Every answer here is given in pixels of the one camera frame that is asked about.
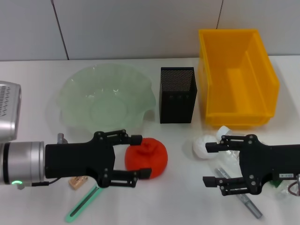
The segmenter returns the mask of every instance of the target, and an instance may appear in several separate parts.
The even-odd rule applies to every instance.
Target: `white ball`
[[[199,158],[214,158],[217,156],[217,152],[208,153],[205,147],[207,142],[217,142],[215,136],[204,135],[194,140],[193,142],[193,151]]]

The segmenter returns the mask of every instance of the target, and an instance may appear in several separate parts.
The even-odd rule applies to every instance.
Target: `white table surface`
[[[270,57],[281,81],[276,116],[255,130],[265,143],[300,143],[300,56]],[[58,132],[72,142],[84,142],[92,135],[65,127],[55,98],[63,83],[78,70],[103,62],[129,64],[152,80],[156,100],[159,96],[161,67],[195,67],[198,59],[155,60],[71,60],[0,62],[0,80],[22,86],[22,106],[18,141],[56,143]],[[257,220],[235,197],[223,197],[218,188],[206,188],[202,176],[212,176],[207,160],[192,154],[191,140],[212,133],[201,124],[196,103],[191,124],[160,124],[158,103],[143,127],[128,131],[160,140],[167,148],[169,161],[164,174],[154,180],[138,181],[136,188],[109,187],[73,224],[88,225],[260,225],[296,224],[300,199],[277,200],[267,188],[260,195],[249,195],[264,214]],[[125,169],[126,146],[115,148],[115,168]],[[94,180],[73,191],[68,178],[48,187],[0,186],[1,224],[61,225],[64,217],[94,185]]]

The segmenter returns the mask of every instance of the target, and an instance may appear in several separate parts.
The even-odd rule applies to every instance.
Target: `glass bowl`
[[[149,78],[133,67],[113,63],[71,76],[57,102],[67,126],[91,133],[137,127],[156,104]]]

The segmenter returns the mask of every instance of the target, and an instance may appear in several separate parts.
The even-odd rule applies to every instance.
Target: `yellow storage bin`
[[[201,109],[207,124],[252,127],[275,114],[279,81],[257,30],[200,30]]]

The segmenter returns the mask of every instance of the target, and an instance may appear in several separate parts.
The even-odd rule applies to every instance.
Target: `mesh container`
[[[161,67],[160,123],[190,123],[197,86],[193,67]]]

